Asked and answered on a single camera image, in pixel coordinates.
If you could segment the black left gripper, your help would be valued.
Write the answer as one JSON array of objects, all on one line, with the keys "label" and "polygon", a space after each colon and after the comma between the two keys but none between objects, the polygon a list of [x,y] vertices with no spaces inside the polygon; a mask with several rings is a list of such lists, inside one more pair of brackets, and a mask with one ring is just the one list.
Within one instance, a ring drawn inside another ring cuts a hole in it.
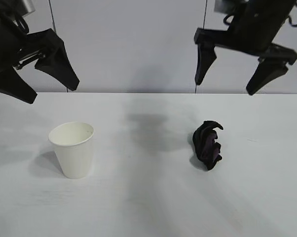
[{"label": "black left gripper", "polygon": [[63,40],[52,30],[29,34],[24,16],[35,11],[33,4],[0,4],[0,93],[32,104],[37,93],[17,74],[37,60],[35,69],[76,90],[79,79],[67,57]]}]

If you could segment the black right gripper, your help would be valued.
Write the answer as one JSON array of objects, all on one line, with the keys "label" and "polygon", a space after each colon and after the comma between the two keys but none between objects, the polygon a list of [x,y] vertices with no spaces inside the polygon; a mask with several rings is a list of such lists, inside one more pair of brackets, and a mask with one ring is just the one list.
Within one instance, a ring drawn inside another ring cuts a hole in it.
[{"label": "black right gripper", "polygon": [[246,86],[249,95],[285,75],[286,64],[292,65],[297,53],[273,40],[285,21],[291,19],[290,12],[296,6],[295,0],[237,0],[223,20],[227,30],[198,28],[194,36],[198,52],[195,84],[203,82],[216,60],[215,47],[265,58]]}]

